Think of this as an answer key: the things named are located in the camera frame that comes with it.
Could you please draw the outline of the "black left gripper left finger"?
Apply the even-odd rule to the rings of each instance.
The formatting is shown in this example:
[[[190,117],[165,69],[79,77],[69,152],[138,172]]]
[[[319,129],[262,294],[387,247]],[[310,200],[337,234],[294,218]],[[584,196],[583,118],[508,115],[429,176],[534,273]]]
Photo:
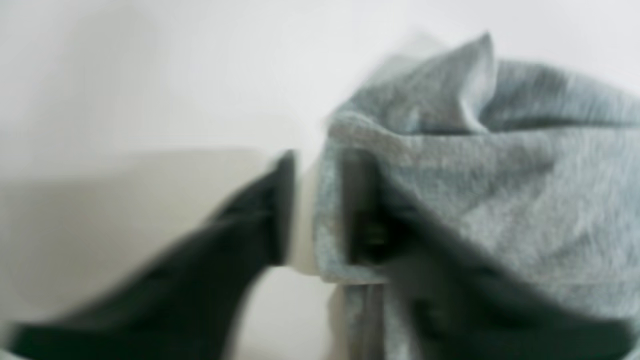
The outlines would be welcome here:
[[[119,289],[52,321],[19,323],[7,351],[26,360],[222,360],[253,284],[287,260],[295,175],[289,150]]]

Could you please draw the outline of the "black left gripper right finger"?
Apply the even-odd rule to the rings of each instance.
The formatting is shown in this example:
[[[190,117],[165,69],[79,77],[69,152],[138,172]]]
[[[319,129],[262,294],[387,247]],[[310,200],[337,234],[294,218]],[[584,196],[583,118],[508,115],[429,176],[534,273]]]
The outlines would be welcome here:
[[[365,150],[342,153],[343,241],[398,298],[423,360],[621,360],[628,321],[578,313],[525,285],[382,173]]]

